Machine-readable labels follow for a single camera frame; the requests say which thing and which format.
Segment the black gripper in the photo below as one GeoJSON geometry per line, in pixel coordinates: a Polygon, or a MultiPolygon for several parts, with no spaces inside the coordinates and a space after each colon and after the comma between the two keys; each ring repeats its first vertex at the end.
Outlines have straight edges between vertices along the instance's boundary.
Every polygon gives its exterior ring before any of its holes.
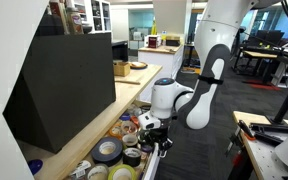
{"type": "Polygon", "coordinates": [[[158,155],[164,158],[167,151],[172,147],[173,142],[168,138],[168,129],[151,129],[151,130],[140,130],[139,131],[139,143],[141,145],[150,145],[154,143],[159,144],[158,155]]]}

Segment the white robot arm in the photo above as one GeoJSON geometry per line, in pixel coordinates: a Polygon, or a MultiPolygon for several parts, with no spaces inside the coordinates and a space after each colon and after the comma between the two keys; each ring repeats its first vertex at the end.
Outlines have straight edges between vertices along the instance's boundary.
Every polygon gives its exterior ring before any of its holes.
{"type": "Polygon", "coordinates": [[[195,86],[184,86],[172,78],[157,80],[152,87],[151,108],[139,116],[143,130],[158,133],[155,142],[161,157],[172,147],[167,137],[172,119],[193,130],[208,125],[211,104],[217,87],[224,82],[223,72],[241,22],[247,12],[264,5],[265,0],[208,0],[194,39],[201,68],[195,86]]]}

